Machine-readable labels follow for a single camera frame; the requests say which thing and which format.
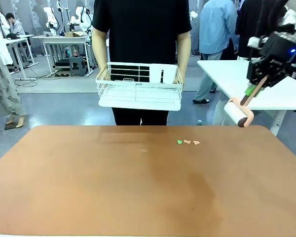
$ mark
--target black shoe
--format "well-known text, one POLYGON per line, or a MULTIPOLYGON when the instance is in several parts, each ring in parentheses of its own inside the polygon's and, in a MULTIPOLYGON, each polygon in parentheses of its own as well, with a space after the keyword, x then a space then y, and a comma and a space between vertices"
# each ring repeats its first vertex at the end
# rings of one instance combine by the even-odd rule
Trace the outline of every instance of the black shoe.
POLYGON ((207 99, 204 99, 204 100, 201 100, 201 101, 193 100, 193 103, 194 104, 208 104, 209 100, 207 100, 207 99))
POLYGON ((209 91, 209 93, 211 93, 211 94, 215 94, 215 92, 216 92, 216 89, 215 89, 215 90, 210 90, 210 91, 209 91))

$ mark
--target brown table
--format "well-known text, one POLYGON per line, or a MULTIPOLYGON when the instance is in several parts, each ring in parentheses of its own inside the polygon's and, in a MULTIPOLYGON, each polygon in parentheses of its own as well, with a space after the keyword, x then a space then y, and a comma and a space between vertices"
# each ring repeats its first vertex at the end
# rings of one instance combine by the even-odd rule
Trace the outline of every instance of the brown table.
POLYGON ((259 126, 36 127, 0 160, 0 234, 296 237, 296 157, 259 126))

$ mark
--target white dish rack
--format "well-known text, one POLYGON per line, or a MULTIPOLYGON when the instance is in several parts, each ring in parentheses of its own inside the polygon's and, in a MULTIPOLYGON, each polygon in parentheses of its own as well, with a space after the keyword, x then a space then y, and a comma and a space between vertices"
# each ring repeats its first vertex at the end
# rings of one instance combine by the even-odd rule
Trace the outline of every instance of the white dish rack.
POLYGON ((175 65, 109 62, 97 75, 96 83, 101 107, 181 109, 183 81, 175 65))

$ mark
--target person in black clothes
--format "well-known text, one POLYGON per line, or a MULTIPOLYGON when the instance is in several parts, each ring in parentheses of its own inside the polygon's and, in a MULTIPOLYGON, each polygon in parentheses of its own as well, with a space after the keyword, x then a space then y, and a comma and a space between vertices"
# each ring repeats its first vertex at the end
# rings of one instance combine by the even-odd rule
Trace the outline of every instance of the person in black clothes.
MULTIPOLYGON (((261 37, 264 35, 270 35, 272 29, 268 28, 268 17, 275 5, 276 0, 245 0, 238 12, 238 18, 236 23, 236 35, 240 36, 239 39, 239 57, 249 58, 252 48, 248 47, 248 42, 251 37, 261 37)), ((282 18, 286 13, 286 9, 283 8, 280 14, 282 18)), ((257 49, 253 49, 251 55, 252 58, 259 58, 261 55, 257 49)))
MULTIPOLYGON (((96 0, 92 26, 92 46, 100 70, 107 63, 110 31, 112 62, 175 64, 177 44, 178 65, 185 79, 191 49, 188 0, 96 0)), ((140 125, 141 121, 142 125, 167 125, 169 113, 112 110, 116 125, 140 125)))

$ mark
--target gray stool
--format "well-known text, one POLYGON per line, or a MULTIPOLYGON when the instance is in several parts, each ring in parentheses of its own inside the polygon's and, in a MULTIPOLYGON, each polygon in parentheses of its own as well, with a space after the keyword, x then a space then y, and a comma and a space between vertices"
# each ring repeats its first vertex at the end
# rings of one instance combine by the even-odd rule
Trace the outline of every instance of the gray stool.
POLYGON ((75 75, 84 76, 87 72, 87 69, 85 67, 83 57, 70 57, 69 58, 69 64, 70 64, 70 76, 73 77, 75 75))

